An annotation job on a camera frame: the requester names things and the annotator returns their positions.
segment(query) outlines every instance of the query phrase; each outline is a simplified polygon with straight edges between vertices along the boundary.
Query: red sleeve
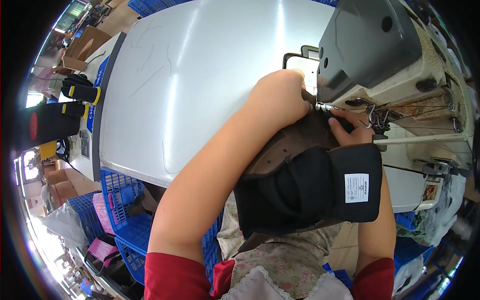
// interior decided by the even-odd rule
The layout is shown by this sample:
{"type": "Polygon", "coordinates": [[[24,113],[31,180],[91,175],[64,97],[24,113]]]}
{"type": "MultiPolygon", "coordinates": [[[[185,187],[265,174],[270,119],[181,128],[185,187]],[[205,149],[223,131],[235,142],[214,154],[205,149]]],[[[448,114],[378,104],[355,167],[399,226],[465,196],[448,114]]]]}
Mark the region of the red sleeve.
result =
{"type": "Polygon", "coordinates": [[[203,264],[175,255],[147,253],[145,300],[212,300],[203,264]]]}
{"type": "Polygon", "coordinates": [[[350,292],[355,300],[391,300],[395,263],[382,258],[363,268],[353,281],[350,292]]]}

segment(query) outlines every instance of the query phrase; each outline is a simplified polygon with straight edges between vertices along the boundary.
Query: white lace trim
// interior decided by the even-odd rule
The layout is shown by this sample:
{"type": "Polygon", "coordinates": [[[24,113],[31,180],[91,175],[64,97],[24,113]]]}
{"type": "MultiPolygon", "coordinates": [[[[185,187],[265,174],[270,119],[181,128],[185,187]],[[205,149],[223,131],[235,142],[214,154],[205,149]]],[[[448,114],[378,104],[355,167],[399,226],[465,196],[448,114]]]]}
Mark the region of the white lace trim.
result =
{"type": "Polygon", "coordinates": [[[222,298],[220,298],[220,300],[228,300],[231,296],[237,293],[240,290],[240,287],[243,281],[247,278],[252,277],[255,271],[260,271],[260,273],[262,273],[267,283],[275,290],[275,292],[277,292],[285,300],[295,300],[290,296],[290,294],[288,294],[287,292],[285,292],[284,290],[282,290],[276,284],[273,283],[273,280],[268,275],[268,272],[261,265],[258,265],[255,268],[252,268],[250,272],[244,278],[242,278],[239,283],[237,283],[233,288],[231,288],[227,294],[224,294],[222,298]]]}
{"type": "Polygon", "coordinates": [[[327,273],[323,273],[320,275],[320,277],[318,278],[317,280],[317,284],[315,285],[315,287],[313,288],[313,290],[310,291],[310,293],[308,293],[308,296],[307,298],[305,298],[304,300],[312,300],[313,297],[315,296],[315,294],[317,293],[318,289],[320,288],[320,286],[322,285],[322,283],[324,282],[325,280],[325,277],[327,276],[328,272],[327,273]]]}

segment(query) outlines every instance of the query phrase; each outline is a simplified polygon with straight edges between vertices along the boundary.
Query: pink woven material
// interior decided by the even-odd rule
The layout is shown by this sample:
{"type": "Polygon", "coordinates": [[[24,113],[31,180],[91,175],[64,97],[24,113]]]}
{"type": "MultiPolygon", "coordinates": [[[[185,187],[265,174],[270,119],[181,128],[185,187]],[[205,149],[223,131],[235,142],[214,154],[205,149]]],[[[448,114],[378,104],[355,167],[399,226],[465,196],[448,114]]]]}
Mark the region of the pink woven material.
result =
{"type": "Polygon", "coordinates": [[[96,193],[93,195],[93,206],[96,211],[96,215],[100,224],[102,224],[103,230],[106,233],[115,235],[112,230],[112,226],[110,225],[110,220],[108,219],[107,209],[105,208],[105,200],[103,199],[102,193],[96,193]]]}
{"type": "Polygon", "coordinates": [[[103,262],[103,265],[108,267],[113,258],[109,258],[104,261],[105,257],[118,251],[116,246],[105,243],[99,239],[94,239],[90,247],[88,247],[88,252],[90,252],[94,257],[103,262]]]}

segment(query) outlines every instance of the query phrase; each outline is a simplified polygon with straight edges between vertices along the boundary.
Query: forearm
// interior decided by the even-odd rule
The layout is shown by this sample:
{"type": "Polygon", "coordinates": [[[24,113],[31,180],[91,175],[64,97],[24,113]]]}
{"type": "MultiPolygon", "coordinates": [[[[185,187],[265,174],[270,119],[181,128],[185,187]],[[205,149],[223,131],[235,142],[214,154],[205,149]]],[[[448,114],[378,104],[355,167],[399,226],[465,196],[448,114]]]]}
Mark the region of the forearm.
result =
{"type": "Polygon", "coordinates": [[[242,172],[280,129],[265,122],[253,108],[241,107],[183,168],[158,205],[149,252],[203,261],[202,236],[242,172]]]}
{"type": "Polygon", "coordinates": [[[390,201],[388,182],[383,169],[378,217],[373,222],[359,223],[357,273],[380,258],[393,258],[395,241],[395,218],[390,201]]]}

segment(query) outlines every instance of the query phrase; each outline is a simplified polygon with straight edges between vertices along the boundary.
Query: person's left hand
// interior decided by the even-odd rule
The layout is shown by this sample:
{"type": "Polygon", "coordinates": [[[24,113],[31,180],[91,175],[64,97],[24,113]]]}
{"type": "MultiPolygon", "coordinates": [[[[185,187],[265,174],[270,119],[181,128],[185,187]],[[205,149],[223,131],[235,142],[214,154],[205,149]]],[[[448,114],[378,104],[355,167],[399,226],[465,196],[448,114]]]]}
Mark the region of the person's left hand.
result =
{"type": "Polygon", "coordinates": [[[279,70],[261,78],[250,92],[245,107],[277,131],[295,123],[313,109],[303,100],[305,75],[299,69],[279,70]]]}

